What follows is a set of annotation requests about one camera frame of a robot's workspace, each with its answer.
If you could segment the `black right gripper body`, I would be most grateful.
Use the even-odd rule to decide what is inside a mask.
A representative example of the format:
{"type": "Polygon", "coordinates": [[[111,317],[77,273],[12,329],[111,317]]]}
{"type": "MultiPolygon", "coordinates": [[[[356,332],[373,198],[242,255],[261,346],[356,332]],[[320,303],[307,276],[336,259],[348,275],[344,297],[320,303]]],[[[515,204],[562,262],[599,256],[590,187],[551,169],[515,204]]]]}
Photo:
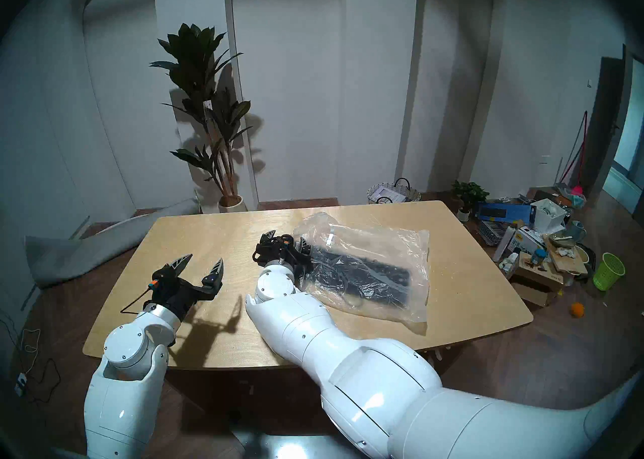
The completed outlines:
{"type": "Polygon", "coordinates": [[[270,247],[262,247],[258,243],[253,253],[253,261],[261,267],[271,263],[287,267],[294,275],[295,284],[301,284],[312,263],[311,253],[310,258],[302,256],[298,252],[298,241],[289,234],[275,236],[275,243],[270,247]]]}

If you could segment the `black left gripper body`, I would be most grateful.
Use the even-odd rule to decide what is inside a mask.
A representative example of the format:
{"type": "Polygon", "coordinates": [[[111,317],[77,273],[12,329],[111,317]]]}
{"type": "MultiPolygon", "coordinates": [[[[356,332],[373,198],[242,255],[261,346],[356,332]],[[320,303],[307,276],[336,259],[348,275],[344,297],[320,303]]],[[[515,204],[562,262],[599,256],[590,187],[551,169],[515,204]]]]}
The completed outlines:
{"type": "Polygon", "coordinates": [[[213,300],[218,292],[206,289],[202,285],[195,286],[180,278],[176,290],[152,290],[152,297],[145,302],[145,307],[153,304],[162,306],[173,313],[178,320],[183,321],[190,309],[199,301],[213,300]]]}

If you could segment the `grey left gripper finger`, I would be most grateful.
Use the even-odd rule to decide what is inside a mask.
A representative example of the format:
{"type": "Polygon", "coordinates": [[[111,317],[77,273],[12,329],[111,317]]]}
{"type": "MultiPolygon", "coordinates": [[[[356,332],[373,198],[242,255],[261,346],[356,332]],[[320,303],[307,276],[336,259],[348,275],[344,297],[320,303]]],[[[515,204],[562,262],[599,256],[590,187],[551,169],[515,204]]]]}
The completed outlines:
{"type": "Polygon", "coordinates": [[[219,258],[211,271],[202,278],[202,286],[206,289],[211,289],[214,292],[219,292],[222,287],[223,274],[224,262],[222,258],[219,258]]]}
{"type": "Polygon", "coordinates": [[[171,264],[165,264],[152,275],[151,290],[176,290],[180,284],[180,274],[185,270],[193,254],[186,254],[171,264]]]}

